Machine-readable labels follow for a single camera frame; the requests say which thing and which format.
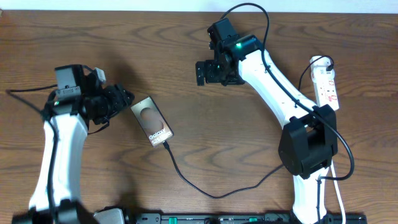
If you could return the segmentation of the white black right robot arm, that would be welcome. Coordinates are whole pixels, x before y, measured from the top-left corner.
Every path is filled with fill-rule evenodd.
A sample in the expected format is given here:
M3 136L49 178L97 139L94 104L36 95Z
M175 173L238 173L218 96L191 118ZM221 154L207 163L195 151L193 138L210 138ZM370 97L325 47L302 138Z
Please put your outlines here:
M275 66L255 35L241 37L227 18L207 33L212 60L195 64L197 84L251 85L277 118L282 135L278 153L294 179L292 216L299 223L321 223L326 216L325 182L338 152L336 114L302 95Z

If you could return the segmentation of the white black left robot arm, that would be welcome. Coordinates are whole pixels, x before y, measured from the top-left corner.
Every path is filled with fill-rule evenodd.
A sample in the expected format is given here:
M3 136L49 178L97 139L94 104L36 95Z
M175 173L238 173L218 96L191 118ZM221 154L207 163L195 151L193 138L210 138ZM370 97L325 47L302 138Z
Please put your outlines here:
M106 86L104 71L86 65L55 68L57 84L43 109L45 147L38 183L27 213L13 223L96 223L81 202L81 157L89 125L109 126L131 106L134 95L120 84Z

